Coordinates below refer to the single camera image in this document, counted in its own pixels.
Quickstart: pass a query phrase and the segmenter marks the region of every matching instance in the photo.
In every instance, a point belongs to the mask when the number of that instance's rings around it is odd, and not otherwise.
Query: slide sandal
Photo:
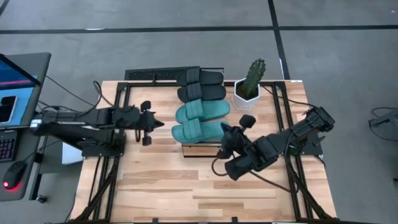
[[[187,86],[199,82],[202,85],[220,85],[224,81],[221,72],[204,71],[200,68],[188,69],[186,73],[181,73],[177,77],[177,85]]]
[[[198,143],[201,141],[220,141],[224,136],[221,123],[226,121],[209,121],[201,123],[199,119],[186,121],[172,127],[172,135],[180,143]]]
[[[177,95],[184,103],[197,99],[202,99],[203,101],[222,100],[225,98],[226,90],[221,85],[200,85],[200,83],[195,83],[179,88]]]
[[[199,121],[222,118],[229,114],[231,106],[226,100],[202,101],[197,99],[181,106],[175,113],[175,120],[182,124],[198,118]]]

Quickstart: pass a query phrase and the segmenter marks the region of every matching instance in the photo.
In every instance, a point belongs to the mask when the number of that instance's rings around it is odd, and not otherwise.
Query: white hexagonal pot
[[[251,100],[245,100],[244,98],[241,98],[240,96],[238,96],[238,94],[236,93],[236,86],[239,83],[245,81],[245,79],[246,78],[236,81],[235,85],[234,85],[234,96],[232,96],[232,102],[235,105],[235,107],[239,110],[249,110],[256,103],[256,101],[260,98],[260,84],[258,84],[258,86],[257,86],[259,94],[255,98],[253,98]]]

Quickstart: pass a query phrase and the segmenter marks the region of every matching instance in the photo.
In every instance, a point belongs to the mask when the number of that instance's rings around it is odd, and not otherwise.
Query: wooden tabletop
[[[302,82],[285,81],[289,99],[307,102]],[[114,101],[116,81],[103,82],[103,94]],[[233,87],[227,87],[226,100],[231,101]],[[230,222],[238,217],[240,222],[294,221],[290,193],[264,183],[251,174],[238,181],[228,176],[218,177],[211,171],[212,158],[184,158],[181,144],[171,135],[171,128],[177,125],[174,115],[183,103],[177,97],[177,87],[133,87],[129,104],[139,106],[143,101],[152,102],[155,117],[165,125],[150,135],[152,145],[136,143],[134,131],[126,131],[127,146],[120,160],[114,196],[111,222]],[[108,106],[101,100],[99,107]],[[294,122],[304,118],[307,106],[290,103]],[[261,91],[260,100],[249,111],[237,110],[231,105],[231,113],[225,117],[230,124],[238,125],[240,117],[251,114],[257,119],[246,134],[258,138],[278,132],[274,100],[267,91]],[[286,114],[283,114],[287,127]],[[335,216],[323,164],[314,156],[302,156],[303,168],[309,191],[325,209]],[[87,206],[97,158],[88,158],[83,163],[76,192],[75,206],[71,218],[79,216]],[[218,161],[215,169],[224,172],[224,162]],[[285,162],[280,159],[259,173],[261,176],[289,188]],[[305,207],[301,193],[298,193],[302,217]],[[104,205],[101,204],[101,217]]]

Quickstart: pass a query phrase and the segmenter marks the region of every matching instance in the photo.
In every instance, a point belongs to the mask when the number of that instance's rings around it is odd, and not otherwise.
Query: black slide sandal
[[[202,99],[203,101],[222,100],[226,96],[226,90],[221,85],[200,85],[200,83],[195,83],[179,88],[177,95],[183,103],[197,99]]]
[[[187,72],[180,73],[177,77],[177,85],[187,86],[199,82],[202,85],[220,85],[224,81],[221,72],[204,71],[200,68],[191,68]]]

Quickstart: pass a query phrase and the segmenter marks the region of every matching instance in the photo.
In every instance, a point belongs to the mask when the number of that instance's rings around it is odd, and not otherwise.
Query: teal slide sandal
[[[231,106],[226,100],[202,101],[197,99],[181,106],[175,113],[175,120],[180,124],[195,118],[206,121],[222,118],[230,111]]]
[[[220,141],[224,136],[221,123],[226,121],[209,121],[201,123],[198,118],[172,127],[173,138],[180,143],[198,143],[201,141]]]

